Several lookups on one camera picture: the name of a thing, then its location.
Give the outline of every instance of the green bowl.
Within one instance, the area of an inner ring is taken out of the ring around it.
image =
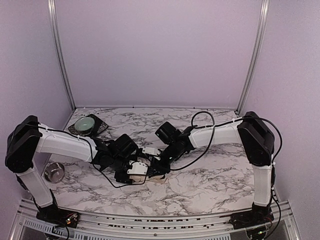
[[[75,122],[74,128],[83,135],[89,135],[95,126],[95,120],[92,117],[83,117]]]

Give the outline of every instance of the aluminum frame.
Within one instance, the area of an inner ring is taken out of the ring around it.
[[[70,86],[67,69],[66,69],[66,64],[65,64],[65,60],[62,52],[55,0],[48,0],[48,8],[49,8],[49,17],[50,17],[50,22],[52,27],[53,40],[55,45],[55,51],[58,58],[59,68],[61,71],[61,76],[64,83],[66,95],[73,113],[76,110],[76,103],[72,95],[71,86]]]
[[[249,65],[249,69],[246,75],[246,79],[244,82],[244,86],[240,95],[239,103],[237,105],[236,109],[230,108],[231,110],[236,110],[238,113],[240,113],[244,107],[244,104],[246,102],[248,93],[249,93],[249,88],[253,80],[254,76],[254,71],[256,68],[258,56],[261,50],[262,42],[264,39],[264,34],[265,34],[265,29],[266,29],[266,23],[267,23],[267,15],[268,15],[268,10],[269,10],[269,3],[270,0],[262,0],[261,4],[261,10],[260,10],[260,17],[259,17],[259,22],[258,22],[258,27],[257,27],[257,33],[256,33],[256,38],[255,38],[255,43],[253,47],[253,53]],[[53,38],[54,38],[54,45],[58,57],[58,62],[59,62],[59,67],[64,83],[64,87],[66,90],[67,98],[70,104],[70,107],[72,111],[74,112],[78,106],[76,106],[72,91],[71,91],[71,85],[70,81],[68,78],[67,74],[67,69],[63,57],[63,52],[62,52],[62,45],[61,45],[61,40],[60,40],[60,34],[59,34],[59,28],[58,28],[58,20],[57,20],[57,13],[56,13],[56,3],[55,0],[48,0],[48,8],[49,8],[49,16],[50,16],[50,22],[52,26],[52,33],[53,33]],[[106,108],[106,107],[112,107],[112,106],[87,106],[87,108]],[[144,107],[144,106],[116,106],[116,107]]]
[[[259,18],[258,28],[256,32],[256,38],[255,38],[253,53],[251,57],[251,62],[245,78],[245,83],[242,89],[241,97],[240,97],[238,106],[236,108],[236,111],[238,113],[241,113],[244,108],[244,105],[249,93],[250,85],[254,78],[254,73],[255,73],[259,53],[261,51],[261,47],[262,47],[262,43],[264,40],[265,31],[266,31],[269,3],[270,3],[270,0],[262,0],[260,18]]]
[[[300,240],[297,226],[288,201],[280,202],[282,221],[285,221],[290,240]],[[279,219],[275,203],[271,205],[274,223]],[[232,213],[249,210],[193,215],[193,216],[126,216],[78,211],[81,216],[76,229],[70,228],[70,240],[207,240],[228,239],[235,232],[262,225],[234,230],[229,223]],[[54,224],[36,219],[37,208],[31,200],[22,199],[12,225],[9,240],[19,240],[23,228],[33,228],[52,234]],[[55,236],[66,236],[63,228],[54,231]]]

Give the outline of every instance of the white marble countertop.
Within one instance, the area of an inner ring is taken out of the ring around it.
[[[109,128],[98,137],[116,139],[128,134],[139,147],[164,149],[166,146],[155,131],[169,121],[183,130],[190,126],[192,116],[200,109],[186,108],[88,108],[77,109],[68,126],[77,119],[95,114]],[[216,123],[236,115],[230,110],[209,110]],[[195,124],[210,124],[201,114]],[[172,168],[182,167],[201,154],[199,148],[174,162]],[[65,165],[64,179],[48,183],[60,207],[80,211],[118,215],[184,216],[226,212],[250,208],[254,196],[253,170],[240,144],[211,146],[208,153],[192,166],[166,175],[165,183],[147,181],[144,185],[113,188],[88,162],[52,155],[52,162]],[[104,173],[114,181],[114,173]]]

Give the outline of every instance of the purple wall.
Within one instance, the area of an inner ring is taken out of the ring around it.
[[[273,0],[244,111],[283,134],[276,187],[289,199],[301,239],[319,239],[320,2]]]
[[[24,193],[4,167],[8,135],[28,115],[62,128],[71,114],[46,1],[0,2],[0,79],[0,236],[7,239]]]
[[[77,106],[237,107],[259,0],[57,1]]]

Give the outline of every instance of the black cable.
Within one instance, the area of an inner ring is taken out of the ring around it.
[[[38,206],[38,204],[36,203],[36,200],[35,200],[34,197],[32,197],[32,200],[33,200],[33,202],[34,202],[34,205],[35,205],[36,208],[38,209],[38,211],[41,212],[41,209],[40,209],[40,207]],[[55,219],[48,219],[47,221],[48,221],[48,222],[55,222],[55,223],[58,223],[58,224],[59,224],[59,225],[54,226],[54,227],[52,228],[51,233],[53,233],[53,234],[56,234],[56,233],[53,232],[55,228],[58,228],[59,226],[64,227],[65,230],[66,230],[66,233],[67,233],[65,240],[69,240],[69,238],[70,238],[70,231],[69,231],[69,228],[67,227],[66,224],[64,224],[64,223],[61,222],[61,221],[55,220]]]
[[[196,161],[198,161],[200,158],[202,158],[202,157],[208,152],[208,150],[209,150],[209,148],[210,148],[210,146],[211,146],[211,143],[212,143],[212,140],[214,139],[214,134],[215,134],[215,123],[216,123],[216,122],[215,122],[215,118],[214,118],[214,116],[213,116],[210,112],[208,112],[208,111],[199,111],[199,112],[197,112],[195,115],[193,115],[193,117],[192,117],[192,119],[191,119],[191,126],[194,126],[195,116],[197,116],[197,115],[199,115],[199,114],[208,114],[208,115],[211,117],[211,119],[212,119],[212,123],[213,123],[213,125],[212,125],[212,134],[211,134],[211,138],[210,138],[209,144],[208,144],[208,146],[206,147],[206,149],[204,150],[204,152],[203,152],[200,156],[198,156],[195,160],[193,160],[192,162],[190,162],[190,163],[188,163],[187,165],[182,166],[182,167],[180,167],[180,168],[170,169],[171,171],[180,171],[180,170],[185,169],[185,168],[189,167],[190,165],[194,164]]]
[[[278,208],[279,208],[279,220],[278,220],[277,224],[275,225],[274,229],[273,229],[273,230],[269,233],[269,235],[266,236],[264,239],[268,239],[268,238],[275,232],[275,230],[277,229],[277,227],[279,226],[280,221],[281,221],[281,207],[280,207],[278,201],[275,199],[275,197],[274,197],[273,194],[272,194],[271,197],[272,197],[272,199],[275,201],[276,205],[277,205]]]
[[[146,180],[147,180],[147,174],[145,175],[144,177],[144,181],[142,183],[137,183],[137,184],[124,184],[124,185],[121,185],[121,186],[115,186],[112,181],[102,172],[100,171],[94,164],[92,164],[92,166],[99,171],[99,173],[101,173],[108,181],[109,183],[112,185],[112,187],[114,187],[115,189],[120,189],[120,188],[123,188],[123,187],[126,187],[126,186],[136,186],[136,185],[143,185],[146,183]]]
[[[145,175],[145,178],[144,178],[143,183],[124,184],[124,185],[121,185],[121,186],[115,186],[115,185],[111,182],[111,180],[110,180],[102,171],[100,171],[100,170],[92,163],[92,161],[93,161],[93,159],[94,159],[94,154],[93,154],[93,151],[92,151],[92,146],[91,146],[90,142],[89,142],[87,139],[84,139],[84,138],[82,138],[82,137],[78,137],[78,136],[73,135],[73,134],[71,134],[71,133],[69,133],[69,132],[67,132],[67,131],[58,130],[58,129],[51,129],[51,128],[48,128],[48,129],[47,129],[47,128],[43,127],[43,126],[36,126],[36,125],[31,125],[31,124],[26,124],[26,123],[20,123],[19,125],[17,125],[17,126],[15,127],[15,129],[14,129],[14,131],[13,131],[13,134],[12,134],[12,139],[13,139],[13,137],[14,137],[14,135],[15,135],[16,129],[17,129],[19,126],[29,126],[29,127],[35,128],[35,129],[36,129],[36,128],[39,128],[39,129],[43,129],[43,130],[46,130],[46,131],[52,131],[52,132],[58,132],[58,133],[65,133],[65,134],[68,134],[69,136],[71,136],[71,137],[73,137],[73,138],[76,138],[76,139],[83,140],[83,141],[87,142],[88,145],[89,145],[89,147],[90,147],[91,164],[92,164],[93,167],[94,167],[96,170],[98,170],[99,173],[101,173],[101,174],[109,181],[109,183],[110,183],[114,188],[116,188],[116,189],[123,188],[123,187],[126,187],[126,186],[143,185],[143,184],[146,183],[147,175]]]
[[[280,139],[280,145],[279,145],[278,150],[276,151],[276,153],[275,153],[274,156],[273,156],[272,163],[274,163],[276,156],[278,156],[279,152],[280,152],[281,149],[282,149],[282,146],[283,146],[283,138],[282,138],[282,135],[281,135],[279,129],[276,127],[276,125],[275,125],[272,121],[270,121],[270,120],[268,120],[268,119],[265,119],[265,118],[262,118],[262,117],[258,117],[258,116],[244,116],[244,117],[241,117],[241,118],[237,118],[237,119],[235,119],[234,121],[226,121],[226,122],[217,124],[217,125],[215,125],[215,127],[216,127],[216,128],[217,128],[217,127],[222,127],[222,126],[224,126],[224,125],[231,124],[231,123],[233,123],[233,122],[243,121],[243,120],[246,119],[246,118],[247,118],[247,119],[251,118],[251,119],[256,119],[256,120],[261,120],[261,121],[267,122],[267,123],[269,123],[269,124],[275,129],[275,131],[277,132],[277,134],[278,134],[278,136],[279,136],[279,139]],[[197,129],[203,129],[203,128],[208,128],[208,127],[212,127],[212,126],[211,126],[211,125],[210,125],[210,126],[200,126],[200,127],[197,127]]]

